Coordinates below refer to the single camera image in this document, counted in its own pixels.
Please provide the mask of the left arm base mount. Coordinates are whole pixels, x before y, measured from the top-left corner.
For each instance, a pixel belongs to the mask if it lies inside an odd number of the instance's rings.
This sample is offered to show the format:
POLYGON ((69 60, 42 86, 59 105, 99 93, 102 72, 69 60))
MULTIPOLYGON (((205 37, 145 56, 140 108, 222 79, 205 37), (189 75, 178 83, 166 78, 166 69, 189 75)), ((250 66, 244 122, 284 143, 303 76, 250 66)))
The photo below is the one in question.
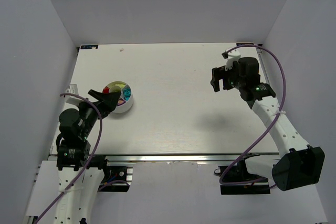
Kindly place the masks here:
POLYGON ((98 187, 101 192, 128 192, 131 179, 132 167, 124 165, 110 165, 105 156, 95 156, 92 158, 89 168, 98 168, 103 171, 103 179, 98 187))

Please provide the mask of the teal square lego brick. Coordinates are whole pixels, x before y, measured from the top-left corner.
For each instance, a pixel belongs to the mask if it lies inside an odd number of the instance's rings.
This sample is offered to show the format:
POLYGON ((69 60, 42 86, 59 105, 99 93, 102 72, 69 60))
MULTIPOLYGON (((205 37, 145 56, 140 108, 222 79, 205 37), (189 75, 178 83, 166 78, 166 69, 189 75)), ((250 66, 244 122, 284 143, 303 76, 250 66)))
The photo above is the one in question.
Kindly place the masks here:
POLYGON ((123 96, 124 96, 124 100, 128 101, 131 98, 131 89, 130 88, 123 88, 123 96))

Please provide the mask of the purple butterfly lego piece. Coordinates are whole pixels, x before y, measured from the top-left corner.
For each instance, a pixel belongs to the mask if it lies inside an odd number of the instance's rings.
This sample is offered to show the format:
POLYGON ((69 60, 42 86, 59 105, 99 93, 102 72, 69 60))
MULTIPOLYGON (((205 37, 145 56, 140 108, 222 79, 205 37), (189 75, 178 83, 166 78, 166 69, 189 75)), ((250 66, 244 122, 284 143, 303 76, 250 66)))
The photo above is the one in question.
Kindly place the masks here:
POLYGON ((118 100, 118 106, 125 104, 126 101, 124 99, 119 99, 118 100))

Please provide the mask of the light green lego brick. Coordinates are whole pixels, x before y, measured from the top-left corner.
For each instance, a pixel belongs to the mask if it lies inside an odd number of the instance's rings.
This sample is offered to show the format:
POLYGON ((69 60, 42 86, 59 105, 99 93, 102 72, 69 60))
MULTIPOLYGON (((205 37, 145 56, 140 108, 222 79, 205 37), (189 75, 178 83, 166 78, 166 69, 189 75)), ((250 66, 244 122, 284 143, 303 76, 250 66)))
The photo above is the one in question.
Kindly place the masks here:
POLYGON ((120 87, 121 89, 125 87, 125 84, 123 83, 116 83, 115 86, 120 87))

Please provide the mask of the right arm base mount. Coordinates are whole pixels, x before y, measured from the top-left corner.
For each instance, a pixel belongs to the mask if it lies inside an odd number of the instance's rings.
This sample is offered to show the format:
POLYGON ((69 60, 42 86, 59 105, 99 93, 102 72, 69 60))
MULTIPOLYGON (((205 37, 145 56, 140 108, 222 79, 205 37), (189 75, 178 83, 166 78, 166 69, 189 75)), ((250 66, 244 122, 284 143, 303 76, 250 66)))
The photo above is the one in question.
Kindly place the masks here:
POLYGON ((250 174, 243 161, 239 161, 226 173, 219 184, 222 196, 270 195, 271 183, 268 179, 261 180, 259 175, 250 174))

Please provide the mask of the red lego brick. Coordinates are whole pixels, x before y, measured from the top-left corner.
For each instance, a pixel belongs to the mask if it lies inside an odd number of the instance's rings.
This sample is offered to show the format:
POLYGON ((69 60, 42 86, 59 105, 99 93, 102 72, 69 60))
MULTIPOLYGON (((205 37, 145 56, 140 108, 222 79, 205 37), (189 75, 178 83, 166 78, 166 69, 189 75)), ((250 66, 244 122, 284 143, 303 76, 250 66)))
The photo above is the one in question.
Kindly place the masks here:
POLYGON ((104 87, 102 93, 109 93, 109 90, 110 90, 109 87, 104 87))

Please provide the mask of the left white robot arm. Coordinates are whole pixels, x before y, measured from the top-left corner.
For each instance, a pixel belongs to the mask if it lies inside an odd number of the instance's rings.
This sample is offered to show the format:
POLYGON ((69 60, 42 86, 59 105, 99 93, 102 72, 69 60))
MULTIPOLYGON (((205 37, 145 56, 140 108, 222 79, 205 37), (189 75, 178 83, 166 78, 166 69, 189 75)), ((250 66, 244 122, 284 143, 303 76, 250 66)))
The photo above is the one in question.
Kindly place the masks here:
POLYGON ((65 109, 59 116, 59 196, 55 200, 54 223, 89 223, 99 185, 106 175, 107 161, 94 156, 97 146, 90 145, 88 136, 95 123, 102 123, 116 109, 122 91, 116 88, 111 92, 88 93, 95 102, 66 93, 75 108, 65 109))

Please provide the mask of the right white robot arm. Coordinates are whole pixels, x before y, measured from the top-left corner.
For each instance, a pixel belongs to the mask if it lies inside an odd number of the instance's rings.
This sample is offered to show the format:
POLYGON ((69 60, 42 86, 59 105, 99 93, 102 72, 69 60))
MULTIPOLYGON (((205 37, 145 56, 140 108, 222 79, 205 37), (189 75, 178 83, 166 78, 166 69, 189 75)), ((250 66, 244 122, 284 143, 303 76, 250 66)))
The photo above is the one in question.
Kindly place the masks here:
POLYGON ((271 179, 282 191, 318 183, 325 159, 320 147, 311 146, 281 111, 276 94, 267 83, 262 83, 259 63, 252 57, 228 59, 227 64, 212 69, 214 91, 237 89, 241 98, 260 118, 274 141, 279 157, 267 158, 245 152, 234 165, 238 178, 226 169, 220 183, 223 186, 256 183, 271 179))

